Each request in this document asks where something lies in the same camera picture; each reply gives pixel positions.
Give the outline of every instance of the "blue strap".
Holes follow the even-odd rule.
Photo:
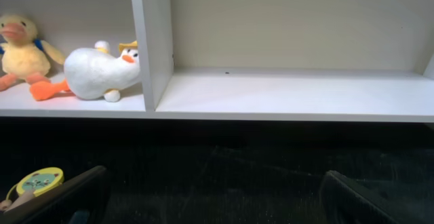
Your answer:
[[[33,41],[33,43],[36,45],[36,48],[38,48],[39,50],[41,50],[43,52],[43,46],[42,46],[42,43],[41,43],[40,39],[35,39]]]

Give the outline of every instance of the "white shelf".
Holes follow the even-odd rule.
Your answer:
[[[60,82],[63,75],[55,75],[52,82]],[[65,117],[99,117],[99,113],[110,113],[114,117],[122,113],[144,111],[144,99],[141,85],[122,91],[119,102],[99,100],[81,100],[72,94],[62,94],[46,101],[35,101],[29,92],[27,83],[20,83],[0,92],[0,115],[9,116],[65,116]]]
[[[401,71],[184,69],[174,73],[157,112],[206,113],[204,119],[224,113],[228,119],[263,114],[263,119],[434,122],[434,80]]]

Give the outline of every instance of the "black surface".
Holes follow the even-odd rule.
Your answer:
[[[327,223],[336,170],[434,223],[433,131],[422,124],[3,118],[0,195],[48,166],[112,174],[104,223]],[[34,138],[45,143],[36,143]]]

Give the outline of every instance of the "orange beak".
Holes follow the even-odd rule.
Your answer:
[[[1,29],[1,34],[4,37],[14,39],[14,40],[19,40],[26,36],[26,29],[24,29],[24,27],[21,24],[10,23],[10,24],[6,24]]]
[[[134,63],[134,59],[131,56],[123,55],[122,59],[127,61],[127,62]]]

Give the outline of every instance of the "yellow toy drum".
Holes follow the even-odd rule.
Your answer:
[[[24,177],[17,185],[16,191],[21,196],[25,191],[35,190],[33,194],[39,196],[63,183],[63,171],[57,167],[37,170]]]

